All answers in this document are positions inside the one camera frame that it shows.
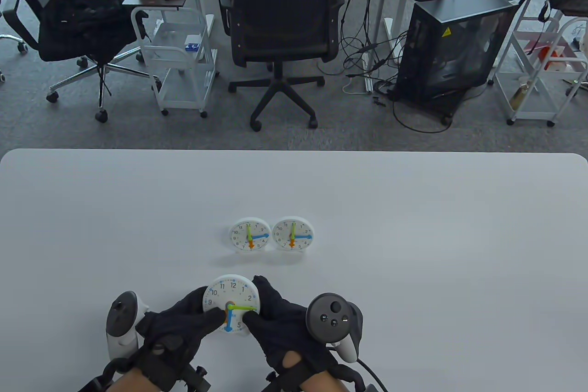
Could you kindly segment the person's left hand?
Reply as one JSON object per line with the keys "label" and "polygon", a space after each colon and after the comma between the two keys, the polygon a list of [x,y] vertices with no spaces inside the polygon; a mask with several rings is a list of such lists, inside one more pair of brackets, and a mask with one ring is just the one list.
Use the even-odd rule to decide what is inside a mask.
{"label": "person's left hand", "polygon": [[201,341],[225,322],[224,310],[203,310],[206,290],[197,288],[162,312],[147,312],[138,325],[144,342],[132,366],[160,391],[170,391],[182,379]]}

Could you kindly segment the person's right hand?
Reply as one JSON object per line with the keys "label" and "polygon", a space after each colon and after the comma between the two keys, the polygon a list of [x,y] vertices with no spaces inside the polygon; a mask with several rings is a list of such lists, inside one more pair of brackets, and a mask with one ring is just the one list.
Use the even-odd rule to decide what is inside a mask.
{"label": "person's right hand", "polygon": [[297,365],[303,366],[303,380],[327,372],[337,380],[363,388],[363,379],[354,369],[339,364],[326,345],[311,336],[306,326],[307,308],[289,302],[263,276],[252,283],[259,293],[260,311],[248,311],[242,321],[278,375]]}

